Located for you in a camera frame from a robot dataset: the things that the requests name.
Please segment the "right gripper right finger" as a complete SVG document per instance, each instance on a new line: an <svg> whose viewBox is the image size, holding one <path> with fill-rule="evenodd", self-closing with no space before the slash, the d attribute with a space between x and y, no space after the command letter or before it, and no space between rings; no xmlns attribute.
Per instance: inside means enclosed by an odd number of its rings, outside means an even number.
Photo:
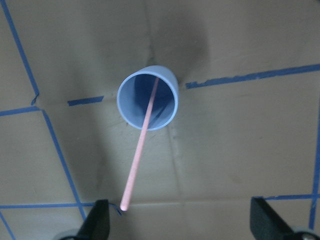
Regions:
<svg viewBox="0 0 320 240"><path fill-rule="evenodd" d="M256 240L295 240L292 228L261 197L250 201L249 227Z"/></svg>

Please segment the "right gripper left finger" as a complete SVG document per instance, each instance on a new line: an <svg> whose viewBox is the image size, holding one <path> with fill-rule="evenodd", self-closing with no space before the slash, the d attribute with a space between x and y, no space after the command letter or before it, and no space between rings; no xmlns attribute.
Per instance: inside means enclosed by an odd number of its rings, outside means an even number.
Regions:
<svg viewBox="0 0 320 240"><path fill-rule="evenodd" d="M107 240L110 234L110 212L107 199L97 200L81 228L77 240Z"/></svg>

